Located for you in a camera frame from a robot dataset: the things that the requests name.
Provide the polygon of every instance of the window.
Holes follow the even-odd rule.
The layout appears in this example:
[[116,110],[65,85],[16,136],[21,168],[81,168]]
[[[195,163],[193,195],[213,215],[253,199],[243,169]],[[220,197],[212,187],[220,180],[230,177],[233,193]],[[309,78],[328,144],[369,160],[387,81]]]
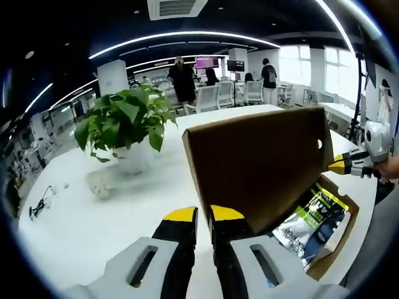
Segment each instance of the window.
[[358,89],[358,67],[356,57],[347,50],[325,49],[325,91],[356,103]]
[[279,51],[280,81],[310,86],[312,67],[308,45],[290,45]]

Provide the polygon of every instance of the white pillar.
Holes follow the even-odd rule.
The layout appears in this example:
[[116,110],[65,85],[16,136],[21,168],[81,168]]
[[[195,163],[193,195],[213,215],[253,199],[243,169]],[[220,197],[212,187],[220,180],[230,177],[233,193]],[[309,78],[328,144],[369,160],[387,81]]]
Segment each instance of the white pillar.
[[248,73],[248,52],[246,49],[234,48],[229,50],[230,60],[238,60],[244,62],[244,71],[238,72],[241,80],[245,79],[245,74]]
[[126,63],[115,60],[97,68],[101,95],[110,95],[129,89]]
[[32,116],[30,123],[32,135],[36,142],[40,142],[39,138],[46,140],[49,137],[40,114],[36,113]]
[[220,60],[220,67],[222,68],[222,77],[226,77],[226,58],[222,57]]
[[312,79],[310,88],[315,92],[325,92],[325,53],[324,49],[310,48]]

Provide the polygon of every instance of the open box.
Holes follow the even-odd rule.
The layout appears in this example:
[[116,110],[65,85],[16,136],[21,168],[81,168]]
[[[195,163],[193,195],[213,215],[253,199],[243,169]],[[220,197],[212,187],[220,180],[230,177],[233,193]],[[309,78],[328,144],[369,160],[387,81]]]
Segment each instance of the open box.
[[[322,107],[231,118],[183,135],[191,174],[207,220],[211,204],[242,213],[254,232],[273,230],[334,161]],[[344,246],[358,205],[321,176],[320,185],[349,206],[351,218],[335,252],[307,272],[320,279]]]

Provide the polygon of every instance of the robotic hand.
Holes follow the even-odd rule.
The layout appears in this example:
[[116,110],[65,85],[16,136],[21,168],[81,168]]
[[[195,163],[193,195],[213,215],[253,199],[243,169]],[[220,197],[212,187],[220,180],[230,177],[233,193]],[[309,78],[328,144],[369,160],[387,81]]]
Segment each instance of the robotic hand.
[[357,149],[335,157],[329,170],[338,174],[353,174],[354,176],[380,177],[374,170],[374,164],[385,161],[390,153],[392,138],[390,124],[368,121],[365,124],[365,141]]

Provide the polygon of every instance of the white table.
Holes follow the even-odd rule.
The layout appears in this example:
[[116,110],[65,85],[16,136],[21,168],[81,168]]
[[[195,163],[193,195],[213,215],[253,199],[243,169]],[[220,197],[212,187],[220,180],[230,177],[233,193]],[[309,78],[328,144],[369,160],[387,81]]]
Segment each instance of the white table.
[[[141,236],[151,236],[169,212],[198,206],[197,197],[181,136],[191,126],[234,116],[278,110],[272,105],[230,108],[178,118],[178,128],[166,126],[162,153],[151,170],[135,176],[128,192],[101,201],[89,190],[85,176],[89,171],[116,167],[83,154],[79,149],[53,159],[33,186],[19,221],[19,234],[26,251],[44,276],[56,288],[88,284],[103,274],[108,259]],[[354,147],[332,132],[334,153]],[[365,238],[374,208],[377,180],[327,173],[340,194],[348,194],[360,207],[358,217],[340,255],[322,277],[325,283],[344,278]],[[50,209],[44,209],[32,222],[29,206],[36,206],[48,185],[57,195]],[[208,226],[199,213],[196,261],[187,298],[222,298]]]
[[352,118],[355,117],[355,110],[349,108],[348,106],[345,106],[344,104],[319,103],[319,105],[323,106],[327,112],[329,112],[349,123],[352,121]]

